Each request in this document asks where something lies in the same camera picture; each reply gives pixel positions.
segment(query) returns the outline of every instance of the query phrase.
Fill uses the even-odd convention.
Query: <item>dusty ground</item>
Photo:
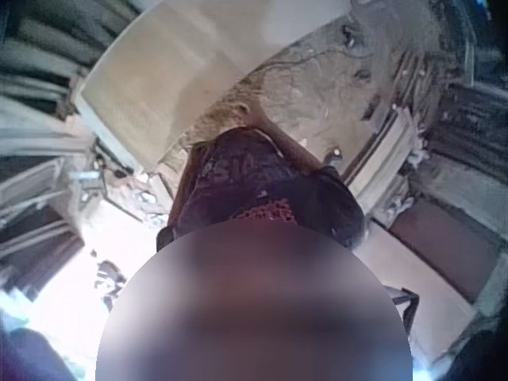
[[[191,126],[162,160],[169,167],[167,182],[173,191],[190,146],[215,138],[241,125],[232,103],[257,97],[267,115],[293,138],[323,159],[338,147],[343,171],[368,142],[373,132],[361,120],[376,94],[391,89],[400,53],[438,49],[437,22],[426,0],[393,0],[381,10],[356,11],[371,54],[363,59],[345,52],[341,17],[291,45],[238,83]],[[356,73],[367,70],[368,80]]]

